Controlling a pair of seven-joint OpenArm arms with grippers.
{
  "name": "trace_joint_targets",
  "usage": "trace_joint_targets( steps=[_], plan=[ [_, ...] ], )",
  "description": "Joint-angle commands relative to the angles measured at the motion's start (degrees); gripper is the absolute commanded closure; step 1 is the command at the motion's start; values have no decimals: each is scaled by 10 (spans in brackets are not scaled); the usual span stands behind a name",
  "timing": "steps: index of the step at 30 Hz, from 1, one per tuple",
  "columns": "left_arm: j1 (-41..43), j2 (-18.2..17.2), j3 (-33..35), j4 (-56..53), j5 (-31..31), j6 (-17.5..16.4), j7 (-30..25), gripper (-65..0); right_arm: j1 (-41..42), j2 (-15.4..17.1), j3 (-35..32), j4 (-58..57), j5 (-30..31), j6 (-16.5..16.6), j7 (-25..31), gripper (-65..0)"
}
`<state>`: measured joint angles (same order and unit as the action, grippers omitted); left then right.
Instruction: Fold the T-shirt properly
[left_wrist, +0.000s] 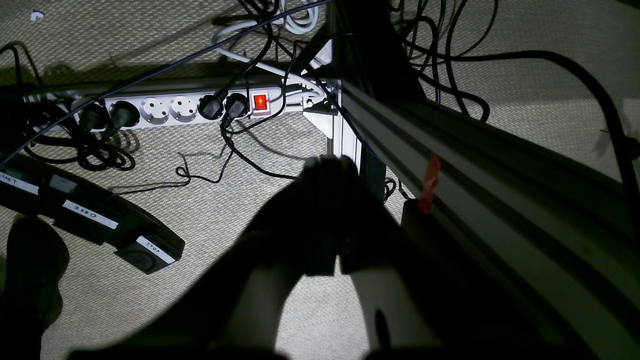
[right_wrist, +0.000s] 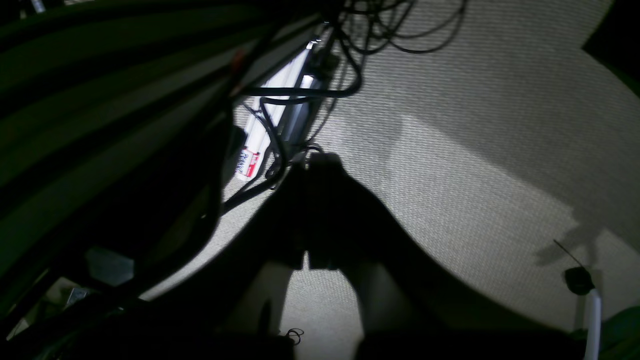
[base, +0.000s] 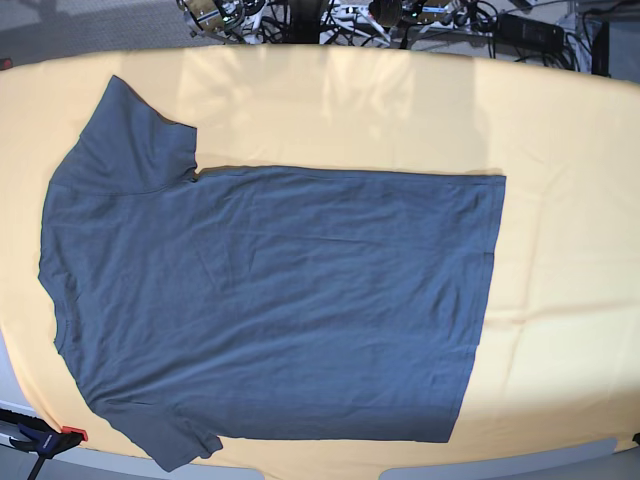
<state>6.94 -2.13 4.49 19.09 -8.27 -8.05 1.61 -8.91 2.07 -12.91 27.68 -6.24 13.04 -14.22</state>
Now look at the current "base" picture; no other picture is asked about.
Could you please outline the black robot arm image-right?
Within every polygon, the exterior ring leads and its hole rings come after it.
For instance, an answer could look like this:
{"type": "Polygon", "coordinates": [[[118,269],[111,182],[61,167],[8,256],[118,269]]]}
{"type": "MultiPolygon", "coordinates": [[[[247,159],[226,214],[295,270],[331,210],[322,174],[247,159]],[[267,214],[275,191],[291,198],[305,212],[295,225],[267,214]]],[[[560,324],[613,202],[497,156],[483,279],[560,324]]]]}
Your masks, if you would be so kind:
{"type": "Polygon", "coordinates": [[[451,20],[454,13],[465,5],[464,1],[401,1],[373,0],[369,14],[383,27],[398,25],[428,25],[451,20]]]}

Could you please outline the black robot arm image-left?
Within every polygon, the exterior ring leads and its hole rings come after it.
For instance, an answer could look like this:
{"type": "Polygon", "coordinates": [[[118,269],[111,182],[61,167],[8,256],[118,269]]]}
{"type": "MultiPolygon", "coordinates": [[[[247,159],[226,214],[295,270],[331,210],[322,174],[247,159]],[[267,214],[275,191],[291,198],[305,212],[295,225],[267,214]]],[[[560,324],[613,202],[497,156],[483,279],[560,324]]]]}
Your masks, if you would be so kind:
{"type": "Polygon", "coordinates": [[[244,22],[259,13],[265,1],[176,0],[193,36],[238,33],[244,22]]]}

